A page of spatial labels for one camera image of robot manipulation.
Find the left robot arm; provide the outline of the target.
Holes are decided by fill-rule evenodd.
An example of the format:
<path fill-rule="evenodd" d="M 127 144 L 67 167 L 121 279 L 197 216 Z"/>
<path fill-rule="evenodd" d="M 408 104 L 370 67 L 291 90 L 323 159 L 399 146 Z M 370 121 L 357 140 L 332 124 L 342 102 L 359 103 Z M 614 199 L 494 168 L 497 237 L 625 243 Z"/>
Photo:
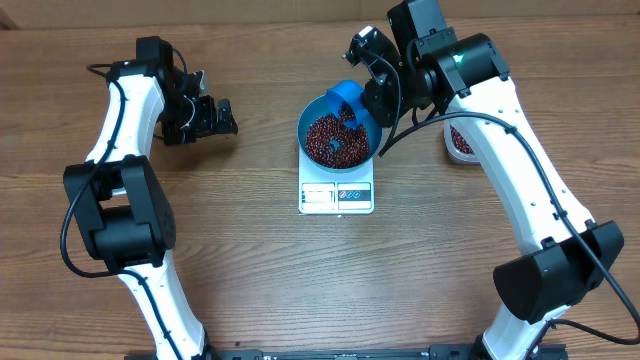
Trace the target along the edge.
<path fill-rule="evenodd" d="M 149 156 L 156 139 L 171 146 L 236 134 L 230 102 L 207 95 L 204 72 L 189 71 L 158 36 L 137 39 L 131 60 L 87 69 L 105 79 L 110 100 L 94 148 L 63 174 L 63 262 L 80 277 L 124 283 L 152 334 L 153 358 L 215 359 L 176 271 L 174 213 Z"/>

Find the blue plastic measuring scoop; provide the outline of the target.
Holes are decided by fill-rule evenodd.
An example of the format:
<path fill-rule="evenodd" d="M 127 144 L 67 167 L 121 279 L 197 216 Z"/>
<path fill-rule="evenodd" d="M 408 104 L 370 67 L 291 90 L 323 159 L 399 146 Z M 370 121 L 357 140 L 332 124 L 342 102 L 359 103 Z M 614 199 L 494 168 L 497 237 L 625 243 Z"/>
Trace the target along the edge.
<path fill-rule="evenodd" d="M 329 88 L 325 97 L 331 113 L 340 117 L 340 111 L 347 105 L 354 115 L 352 120 L 345 120 L 343 124 L 351 129 L 357 129 L 360 125 L 373 120 L 368 110 L 362 103 L 361 96 L 364 89 L 353 80 L 344 80 Z"/>

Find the white digital kitchen scale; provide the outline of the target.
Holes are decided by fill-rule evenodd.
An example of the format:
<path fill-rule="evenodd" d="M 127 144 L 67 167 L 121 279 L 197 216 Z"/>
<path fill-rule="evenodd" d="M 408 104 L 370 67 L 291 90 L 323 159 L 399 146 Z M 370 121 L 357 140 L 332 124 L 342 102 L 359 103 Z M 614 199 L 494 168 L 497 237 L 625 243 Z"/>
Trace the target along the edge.
<path fill-rule="evenodd" d="M 305 215 L 365 215 L 375 209 L 374 161 L 324 168 L 299 153 L 298 210 Z"/>

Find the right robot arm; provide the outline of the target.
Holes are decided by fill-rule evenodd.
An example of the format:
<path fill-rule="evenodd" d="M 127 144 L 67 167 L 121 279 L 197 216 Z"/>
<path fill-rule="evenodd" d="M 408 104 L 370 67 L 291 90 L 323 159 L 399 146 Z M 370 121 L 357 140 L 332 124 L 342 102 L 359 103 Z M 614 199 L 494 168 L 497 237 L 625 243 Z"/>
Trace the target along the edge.
<path fill-rule="evenodd" d="M 624 245 L 614 222 L 598 223 L 563 182 L 521 107 L 510 70 L 494 42 L 458 38 L 435 1 L 389 10 L 391 34 L 367 27 L 346 59 L 364 64 L 362 96 L 373 119 L 405 137 L 405 114 L 432 107 L 429 123 L 455 129 L 470 146 L 511 222 L 520 255 L 494 269 L 502 304 L 492 325 L 466 349 L 471 359 L 562 359 L 542 346 L 547 331 L 601 283 Z"/>

